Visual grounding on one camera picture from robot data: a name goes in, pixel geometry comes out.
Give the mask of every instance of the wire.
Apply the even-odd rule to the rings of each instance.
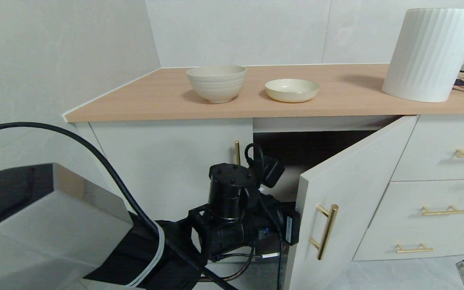
[[[101,162],[103,167],[108,171],[110,174],[111,178],[116,182],[116,185],[120,189],[120,191],[123,193],[123,196],[127,200],[127,202],[130,204],[132,209],[137,213],[138,217],[147,225],[149,228],[155,233],[157,236],[159,235],[159,232],[157,230],[157,226],[155,225],[155,222],[151,220],[146,213],[142,210],[142,208],[137,204],[136,200],[124,184],[123,180],[119,177],[118,173],[112,167],[110,162],[108,161],[105,156],[94,147],[91,143],[89,143],[87,140],[83,139],[82,137],[78,136],[77,134],[74,134],[73,132],[66,130],[64,128],[60,128],[57,126],[49,125],[49,124],[44,124],[44,123],[35,123],[35,122],[13,122],[13,123],[3,123],[0,124],[0,130],[7,129],[7,128],[15,128],[15,127],[30,127],[30,128],[41,128],[45,130],[50,130],[53,132],[57,132],[63,135],[66,135],[70,137],[71,139],[74,139],[78,143],[82,144],[85,148],[87,148],[94,156]],[[206,277],[209,277],[214,283],[219,285],[221,288],[225,290],[237,290],[237,288],[233,287],[232,285],[228,284],[226,281],[221,279],[218,275],[216,275],[214,272],[209,270],[208,268],[205,268],[205,266],[201,266],[197,261],[192,259],[189,255],[184,253],[175,243],[171,242],[168,238],[165,239],[166,244],[175,252],[177,255],[179,255],[184,261],[186,261],[189,265],[194,267],[195,269],[201,271]]]
[[[270,254],[262,254],[262,255],[254,255],[254,258],[257,259],[266,259],[266,258],[273,258],[273,257],[278,257],[280,255],[279,252],[276,253],[270,253]],[[225,254],[221,256],[221,260],[230,258],[230,257],[249,257],[249,254],[243,254],[243,253],[232,253],[232,254]]]
[[[265,210],[267,216],[273,222],[275,225],[277,232],[278,232],[278,242],[279,242],[279,255],[278,255],[278,274],[277,274],[277,290],[280,290],[282,288],[282,255],[284,253],[284,241],[282,240],[282,231],[280,231],[280,226],[278,225],[278,222],[273,218],[271,213],[269,213],[268,209],[266,208],[263,199],[259,198],[259,202],[261,203],[261,206]]]
[[[247,161],[251,160],[251,158],[248,157],[248,150],[251,147],[257,150],[257,153],[259,154],[259,159],[261,162],[261,173],[260,173],[258,184],[257,184],[257,187],[260,187],[261,183],[263,183],[263,177],[264,177],[263,176],[264,168],[265,168],[264,153],[263,153],[263,149],[259,145],[255,143],[248,144],[244,149],[244,154],[245,154]],[[275,228],[277,229],[277,233],[278,233],[279,255],[278,255],[277,290],[280,290],[282,288],[282,255],[284,253],[284,241],[282,240],[282,231],[280,230],[280,226],[278,222],[273,218],[269,210],[266,208],[266,205],[263,202],[263,197],[259,198],[259,202],[261,206],[263,207],[264,211],[266,212],[268,218],[275,225]]]
[[[144,268],[144,270],[136,277],[136,279],[133,279],[133,281],[131,281],[128,285],[125,285],[127,287],[137,287],[139,284],[141,284],[141,282],[148,276],[151,270],[157,266],[157,263],[159,263],[160,258],[162,257],[162,253],[164,253],[164,243],[166,242],[164,230],[157,222],[155,222],[155,226],[157,226],[157,230],[159,231],[159,246],[157,248],[157,252],[155,253],[155,256],[148,264],[148,266]]]
[[[248,267],[250,266],[250,263],[252,262],[252,258],[254,257],[254,249],[255,249],[255,242],[254,244],[252,245],[252,250],[250,250],[250,254],[248,254],[248,260],[246,261],[246,263],[243,265],[243,267],[241,267],[241,269],[239,269],[239,271],[237,271],[236,273],[230,275],[230,276],[227,276],[227,277],[223,277],[224,281],[232,281],[234,279],[237,279],[239,276],[243,275],[243,273],[245,273],[248,269]],[[198,280],[198,282],[212,282],[210,279],[208,278],[205,278],[205,277],[202,277]]]

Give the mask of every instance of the black cable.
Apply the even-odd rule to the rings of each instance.
[[[244,155],[245,155],[247,161],[251,160],[251,158],[249,158],[249,156],[248,156],[248,150],[251,147],[253,147],[255,150],[257,150],[257,153],[259,154],[259,159],[260,159],[260,162],[261,162],[261,173],[260,173],[260,176],[258,177],[259,180],[258,180],[258,185],[257,185],[257,187],[260,187],[261,183],[263,182],[263,173],[264,173],[264,169],[265,169],[264,153],[263,153],[263,149],[259,145],[255,144],[255,143],[248,144],[244,149]],[[260,202],[261,206],[263,207],[264,211],[266,212],[267,217],[275,225],[275,228],[277,229],[277,233],[278,233],[279,255],[278,255],[277,290],[280,290],[282,288],[282,255],[284,253],[284,240],[282,240],[282,231],[280,230],[280,226],[279,226],[278,222],[273,218],[271,213],[269,213],[269,210],[266,208],[266,205],[263,202],[263,197],[259,198],[259,202]]]
[[[119,177],[118,173],[112,167],[110,162],[105,158],[105,156],[96,149],[91,143],[89,143],[87,140],[83,139],[82,137],[78,136],[77,134],[74,134],[73,132],[66,130],[64,128],[60,128],[57,126],[49,125],[49,124],[44,124],[44,123],[35,123],[35,122],[13,122],[13,123],[3,123],[0,124],[0,130],[7,129],[7,128],[15,128],[15,127],[29,127],[29,128],[40,128],[40,129],[45,129],[45,130],[50,130],[53,132],[57,132],[63,135],[66,135],[70,137],[71,139],[74,139],[78,143],[82,144],[85,148],[87,148],[96,158],[101,162],[103,167],[108,171],[114,182],[116,182],[116,185],[120,189],[120,191],[123,193],[124,197],[128,201],[128,203],[131,205],[132,209],[137,213],[139,218],[147,225],[149,228],[158,235],[158,230],[157,226],[153,223],[153,221],[144,213],[142,208],[137,204],[136,200],[134,197],[131,195],[130,191],[127,189],[126,185],[123,183],[121,178]],[[166,244],[175,252],[177,253],[184,261],[189,263],[191,266],[193,266],[195,269],[201,271],[206,277],[209,277],[212,279],[214,283],[219,285],[221,288],[225,290],[237,290],[237,288],[233,287],[232,285],[228,284],[225,282],[223,279],[221,279],[218,275],[216,275],[214,272],[209,270],[208,268],[205,268],[204,266],[201,266],[198,262],[194,261],[191,257],[189,257],[186,253],[184,253],[178,246],[176,246],[173,242],[171,242],[167,237],[166,237]]]
[[[243,254],[243,253],[224,254],[224,255],[221,255],[220,261],[226,258],[230,258],[230,257],[250,257],[250,254]],[[263,255],[254,255],[253,257],[262,259]]]
[[[278,255],[278,274],[277,274],[277,290],[280,290],[282,288],[282,255],[284,253],[284,241],[282,240],[282,231],[280,231],[280,226],[278,225],[278,222],[273,218],[271,213],[269,213],[268,209],[266,208],[263,199],[259,198],[259,201],[261,202],[261,206],[265,210],[267,216],[273,222],[277,229],[278,237],[279,237],[279,255]]]
[[[248,267],[250,266],[250,263],[252,262],[252,258],[254,257],[254,249],[255,249],[255,242],[254,244],[252,245],[252,249],[250,250],[250,254],[248,254],[248,260],[246,261],[246,263],[243,265],[243,267],[241,267],[241,269],[239,269],[239,271],[235,272],[234,274],[230,275],[230,276],[227,276],[227,277],[223,277],[223,280],[224,281],[232,281],[234,279],[237,279],[238,277],[240,277],[241,275],[243,275],[243,273],[245,273],[248,269]],[[212,282],[210,279],[206,278],[206,277],[202,277],[198,280],[198,282]]]

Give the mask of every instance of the open cabinet door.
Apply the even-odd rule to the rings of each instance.
[[[285,290],[324,289],[352,261],[417,119],[401,117],[300,176],[300,239],[289,251]],[[320,244],[324,235],[318,260],[310,238]]]

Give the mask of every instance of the shallow cream dish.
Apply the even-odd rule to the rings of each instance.
[[[285,103],[302,103],[316,96],[320,86],[304,79],[275,79],[265,84],[272,99]]]

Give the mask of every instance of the wall tile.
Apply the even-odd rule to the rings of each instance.
[[[407,9],[464,8],[460,0],[333,0],[323,62],[390,62]]]
[[[77,133],[76,128],[65,123],[61,117],[51,124]],[[92,154],[76,141],[56,132],[32,129],[0,149],[0,170],[50,162],[57,162],[93,183],[108,188]]]
[[[0,2],[0,123],[51,121],[159,67],[143,1]]]
[[[147,0],[162,67],[319,64],[330,0]]]

